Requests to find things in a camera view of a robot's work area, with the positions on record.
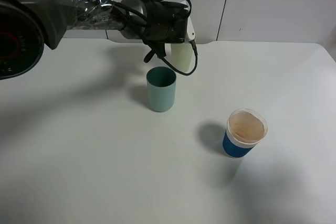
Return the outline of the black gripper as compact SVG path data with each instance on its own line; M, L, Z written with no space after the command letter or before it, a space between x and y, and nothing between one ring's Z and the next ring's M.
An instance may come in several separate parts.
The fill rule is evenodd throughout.
M183 43L186 40L188 6L170 1L145 2L150 20L143 36L150 41Z

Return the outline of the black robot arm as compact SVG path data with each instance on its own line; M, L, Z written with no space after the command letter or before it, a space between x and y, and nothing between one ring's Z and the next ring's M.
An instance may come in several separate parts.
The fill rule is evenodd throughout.
M191 10L190 0L1 0L1 79L30 71L68 30L117 30L150 47L145 62L164 59L166 44L193 43Z

